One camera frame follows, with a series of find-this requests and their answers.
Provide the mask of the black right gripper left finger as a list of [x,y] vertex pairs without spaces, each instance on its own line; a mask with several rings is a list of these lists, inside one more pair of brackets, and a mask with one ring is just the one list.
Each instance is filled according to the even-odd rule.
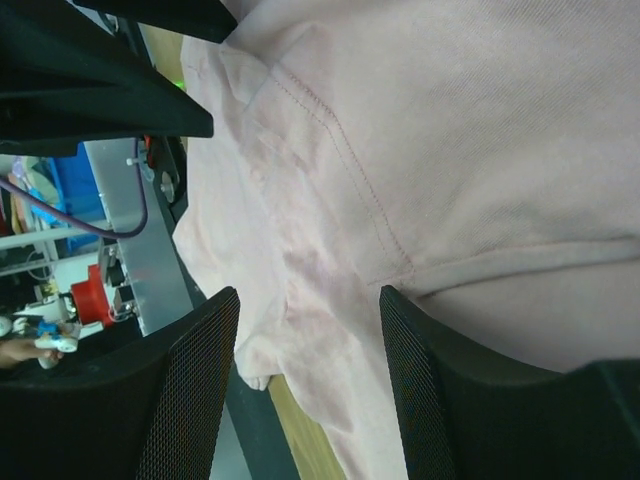
[[239,313],[226,287],[104,356],[2,381],[2,478],[209,478]]

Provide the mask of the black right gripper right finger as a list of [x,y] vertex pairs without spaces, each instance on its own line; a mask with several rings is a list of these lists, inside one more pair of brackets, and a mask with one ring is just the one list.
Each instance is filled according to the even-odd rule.
[[635,479],[639,363],[556,373],[441,324],[391,286],[383,340],[412,479]]

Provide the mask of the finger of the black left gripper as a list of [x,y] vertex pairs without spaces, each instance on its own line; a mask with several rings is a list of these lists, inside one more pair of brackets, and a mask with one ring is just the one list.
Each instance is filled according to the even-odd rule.
[[70,3],[2,2],[2,153],[213,132],[209,112]]

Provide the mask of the pink printed t shirt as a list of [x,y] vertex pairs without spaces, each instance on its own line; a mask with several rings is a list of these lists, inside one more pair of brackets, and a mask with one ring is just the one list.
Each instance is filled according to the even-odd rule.
[[283,376],[349,479],[406,477],[378,298],[567,371],[639,353],[635,1],[232,1],[186,38],[174,233],[234,287],[253,389]]

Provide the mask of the person hand in background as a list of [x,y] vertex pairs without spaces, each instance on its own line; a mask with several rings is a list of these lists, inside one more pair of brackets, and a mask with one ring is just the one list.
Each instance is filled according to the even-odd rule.
[[63,357],[57,350],[37,348],[31,339],[2,340],[0,355],[2,369],[11,369],[22,362],[34,359],[52,360],[57,363]]

